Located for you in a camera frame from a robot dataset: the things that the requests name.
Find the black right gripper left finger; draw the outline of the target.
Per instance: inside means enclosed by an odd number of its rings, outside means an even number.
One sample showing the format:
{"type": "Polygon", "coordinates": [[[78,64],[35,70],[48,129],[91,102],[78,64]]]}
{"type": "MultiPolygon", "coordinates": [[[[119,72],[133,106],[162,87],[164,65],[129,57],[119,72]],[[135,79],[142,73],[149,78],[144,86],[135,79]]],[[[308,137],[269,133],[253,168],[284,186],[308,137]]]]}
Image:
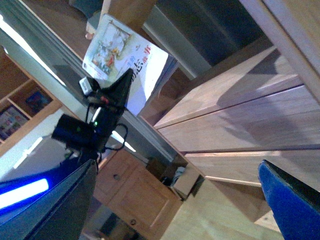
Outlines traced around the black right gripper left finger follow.
{"type": "Polygon", "coordinates": [[[77,240],[96,184],[89,160],[47,193],[0,226],[2,240],[77,240]]]}

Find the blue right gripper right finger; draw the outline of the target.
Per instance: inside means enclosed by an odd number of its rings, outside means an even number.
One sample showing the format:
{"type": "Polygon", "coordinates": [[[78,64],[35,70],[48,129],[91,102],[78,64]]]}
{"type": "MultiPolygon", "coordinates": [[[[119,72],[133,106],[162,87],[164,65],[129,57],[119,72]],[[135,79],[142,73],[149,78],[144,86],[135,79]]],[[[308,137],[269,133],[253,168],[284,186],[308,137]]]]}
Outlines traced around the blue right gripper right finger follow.
{"type": "Polygon", "coordinates": [[[320,238],[320,192],[263,160],[258,178],[285,240],[320,238]]]}

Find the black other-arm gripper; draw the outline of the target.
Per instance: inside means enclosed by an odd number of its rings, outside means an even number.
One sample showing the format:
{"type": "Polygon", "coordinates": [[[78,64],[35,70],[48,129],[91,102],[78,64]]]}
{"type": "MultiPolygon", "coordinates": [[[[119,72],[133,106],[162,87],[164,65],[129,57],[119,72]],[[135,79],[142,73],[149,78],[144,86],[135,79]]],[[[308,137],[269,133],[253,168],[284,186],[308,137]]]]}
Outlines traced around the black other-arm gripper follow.
{"type": "Polygon", "coordinates": [[[129,68],[110,87],[89,94],[89,102],[96,108],[89,125],[93,129],[92,147],[102,152],[122,116],[133,82],[133,69],[129,68]]]}

